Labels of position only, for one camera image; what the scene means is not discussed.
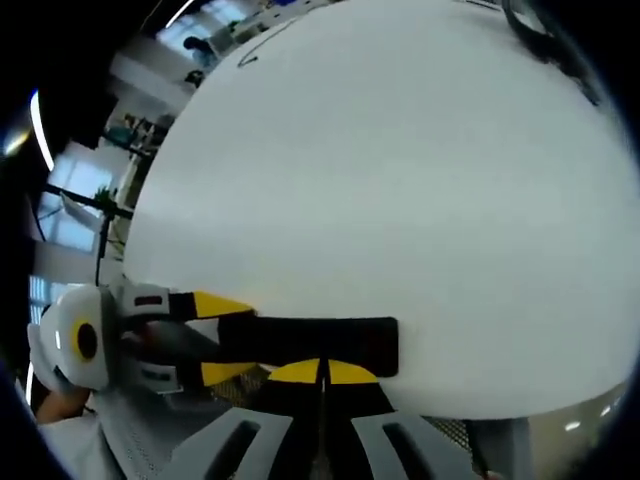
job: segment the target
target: white surface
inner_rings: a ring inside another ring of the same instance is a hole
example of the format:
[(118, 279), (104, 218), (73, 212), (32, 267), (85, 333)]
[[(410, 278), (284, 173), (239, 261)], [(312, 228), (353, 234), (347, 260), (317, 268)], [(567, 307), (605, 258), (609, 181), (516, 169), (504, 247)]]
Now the white surface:
[[(51, 282), (93, 284), (96, 255), (63, 247), (51, 242), (36, 242), (33, 275)], [(109, 284), (122, 276), (122, 262), (103, 258), (100, 263), (100, 283)]]
[(501, 13), (351, 0), (236, 68), (262, 39), (169, 132), (133, 219), (130, 278), (266, 315), (393, 315), (400, 374), (383, 385), (423, 414), (525, 416), (625, 379), (640, 326), (636, 167)]
[(122, 471), (109, 451), (96, 416), (84, 415), (39, 428), (49, 448), (72, 478), (122, 478)]
[(304, 15), (309, 10), (326, 5), (329, 5), (328, 0), (310, 0), (308, 3), (306, 3), (306, 0), (297, 0), (288, 5), (273, 5), (271, 8), (263, 10), (260, 14), (251, 17), (248, 23), (251, 25), (262, 23), (272, 28), (292, 18)]

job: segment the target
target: cable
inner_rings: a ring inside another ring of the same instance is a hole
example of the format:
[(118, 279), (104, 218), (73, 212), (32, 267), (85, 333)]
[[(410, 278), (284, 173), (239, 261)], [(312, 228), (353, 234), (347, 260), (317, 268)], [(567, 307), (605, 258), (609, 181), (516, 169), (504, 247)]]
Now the cable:
[(62, 211), (62, 209), (63, 209), (63, 207), (58, 207), (55, 210), (52, 210), (51, 212), (49, 212), (49, 213), (47, 213), (47, 214), (45, 214), (45, 215), (43, 215), (41, 217), (38, 217), (38, 221), (42, 221), (42, 220), (45, 220), (45, 219), (47, 219), (49, 217), (52, 217), (56, 213)]
[(256, 46), (252, 47), (247, 53), (245, 53), (242, 58), (240, 59), (240, 61), (238, 61), (238, 68), (243, 68), (246, 65), (249, 65), (252, 62), (257, 62), (258, 61), (258, 56), (254, 55), (251, 58), (248, 58), (251, 54), (253, 54), (256, 50), (258, 50), (261, 46), (263, 46), (265, 43), (267, 43), (269, 40), (271, 40), (273, 37), (279, 35), (280, 33), (284, 32), (287, 28), (289, 28), (291, 25), (293, 25), (294, 23), (297, 23), (298, 21), (302, 20), (304, 17), (306, 17), (307, 15), (309, 15), (311, 12), (313, 12), (314, 10), (318, 9), (318, 8), (323, 8), (326, 7), (327, 5), (316, 5), (315, 7), (309, 9), (307, 12), (305, 12), (303, 15), (300, 15), (299, 17), (294, 18), (293, 20), (291, 20), (289, 23), (287, 23), (284, 27), (282, 27), (280, 30), (278, 30), (277, 32), (273, 32), (271, 35), (269, 35), (267, 38), (265, 38), (264, 40), (262, 40), (260, 43), (258, 43)]
[(144, 27), (147, 25), (147, 21), (149, 20), (149, 18), (151, 18), (151, 16), (156, 13), (156, 10), (158, 9), (158, 7), (160, 6), (160, 4), (163, 2), (164, 0), (160, 0), (155, 7), (153, 7), (153, 10), (151, 10), (151, 13), (149, 15), (147, 15), (147, 17), (144, 19), (144, 21), (142, 22), (142, 25), (140, 25), (140, 29), (139, 31), (142, 32), (144, 30)]
[(107, 215), (104, 222), (102, 222), (102, 228), (100, 229), (100, 243), (98, 244), (98, 252), (96, 255), (96, 273), (93, 279), (96, 286), (100, 286), (100, 266), (102, 264), (102, 258), (107, 250), (107, 236), (109, 235), (109, 224), (111, 223), (111, 220), (112, 217)]
[(491, 2), (487, 2), (486, 0), (480, 0), (480, 1), (476, 1), (476, 0), (465, 0), (465, 3), (471, 3), (472, 5), (477, 5), (479, 7), (484, 7), (484, 8), (488, 8), (490, 10), (496, 10), (496, 11), (500, 11), (502, 10), (498, 5), (496, 5), (495, 3), (491, 3)]
[(38, 229), (40, 238), (43, 242), (46, 242), (47, 237), (45, 237), (44, 232), (42, 231), (42, 226), (40, 225), (40, 219), (38, 218), (38, 212), (36, 212), (36, 209), (34, 208), (33, 203), (31, 202), (31, 199), (28, 196), (27, 196), (27, 203), (29, 204), (29, 211), (33, 216), (33, 221), (36, 224), (36, 228)]

